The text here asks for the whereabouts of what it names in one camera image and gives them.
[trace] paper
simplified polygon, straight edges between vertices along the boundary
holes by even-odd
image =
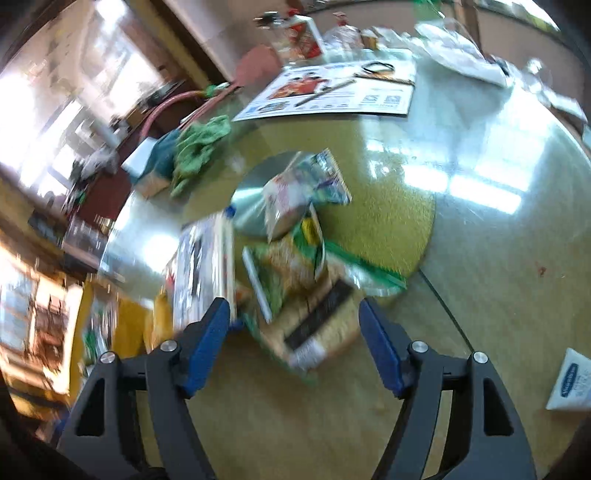
[[[127,157],[127,160],[123,162],[121,168],[129,173],[132,177],[140,178],[146,169],[148,159],[154,148],[154,144],[157,142],[155,138],[148,137],[142,143],[138,145],[138,148],[133,150],[131,155]]]
[[[416,67],[410,52],[404,59],[384,60],[395,68],[395,77],[414,82]],[[303,105],[299,102],[362,73],[369,61],[349,61],[316,67],[299,67],[281,73],[233,121],[307,113],[391,113],[406,115],[413,85],[361,79]]]

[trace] yellow placemat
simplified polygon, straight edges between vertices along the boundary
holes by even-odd
[[[274,118],[244,132],[236,130],[216,147],[210,167],[196,181],[185,220],[226,207],[244,175],[269,156],[329,148],[353,201],[318,207],[324,237],[373,264],[409,276],[431,237],[435,200],[431,193],[404,183],[406,156],[396,145],[406,136],[394,119],[373,116]],[[236,234],[239,279],[244,240]]]

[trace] food package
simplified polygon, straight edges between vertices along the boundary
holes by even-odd
[[[400,273],[380,268],[361,257],[343,250],[337,244],[325,242],[326,261],[338,270],[341,278],[372,297],[390,297],[407,289]]]
[[[567,348],[546,410],[591,410],[591,359]]]
[[[295,228],[281,242],[263,245],[260,251],[265,253],[265,248],[288,241],[297,244],[297,232]],[[302,282],[294,279],[298,268],[282,277],[278,274],[278,262],[264,261],[260,253],[250,254],[254,258],[254,275],[247,260],[245,264],[259,300],[260,315],[247,316],[245,323],[276,359],[298,373],[319,366],[358,336],[358,308],[362,298],[393,296],[407,288],[406,279],[399,273],[378,268],[328,241],[322,241],[322,263],[319,263],[322,268],[316,271],[311,288],[307,283],[306,288],[300,288]],[[310,271],[311,266],[306,272],[308,280]]]
[[[315,288],[324,272],[324,256],[322,230],[312,206],[280,241],[243,249],[242,260],[267,323],[288,296]]]
[[[327,263],[314,291],[287,299],[272,323],[246,317],[245,324],[276,360],[305,374],[358,337],[362,299],[363,292],[346,285],[340,271]]]
[[[299,15],[297,8],[290,8],[285,22],[285,34],[291,44],[292,55],[297,59],[312,59],[324,53],[322,37],[314,19]]]
[[[176,255],[173,331],[199,322],[217,297],[230,304],[236,322],[233,227],[226,212],[214,213],[189,225]]]
[[[330,150],[298,158],[263,187],[267,240],[288,232],[304,215],[308,205],[346,205],[351,194]]]

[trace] snack bag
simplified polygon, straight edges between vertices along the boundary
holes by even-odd
[[[308,206],[323,203],[346,205],[351,193],[330,150],[298,158],[263,187],[267,240],[288,232]]]
[[[280,241],[244,248],[242,260],[267,323],[288,296],[315,288],[324,272],[324,258],[322,230],[312,206]]]

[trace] green cloth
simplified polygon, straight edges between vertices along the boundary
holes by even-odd
[[[174,159],[173,189],[170,195],[179,195],[212,155],[214,143],[230,133],[227,115],[212,118],[205,125],[193,122],[177,140]]]

